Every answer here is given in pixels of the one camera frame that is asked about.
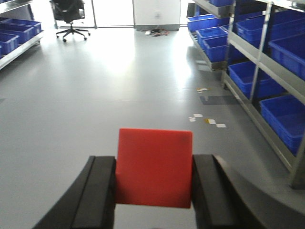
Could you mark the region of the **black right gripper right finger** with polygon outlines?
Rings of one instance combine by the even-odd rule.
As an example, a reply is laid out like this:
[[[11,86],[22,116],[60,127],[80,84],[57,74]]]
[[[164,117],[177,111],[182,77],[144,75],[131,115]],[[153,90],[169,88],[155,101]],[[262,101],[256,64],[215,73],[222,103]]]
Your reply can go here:
[[[193,155],[199,229],[303,229],[305,215],[257,188],[220,156]]]

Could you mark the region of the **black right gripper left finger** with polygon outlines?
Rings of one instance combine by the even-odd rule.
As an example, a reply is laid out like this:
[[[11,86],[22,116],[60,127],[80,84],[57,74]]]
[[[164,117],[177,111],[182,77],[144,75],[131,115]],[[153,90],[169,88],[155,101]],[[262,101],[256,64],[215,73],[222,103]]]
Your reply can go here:
[[[115,168],[113,156],[90,156],[75,181],[34,228],[112,229]]]

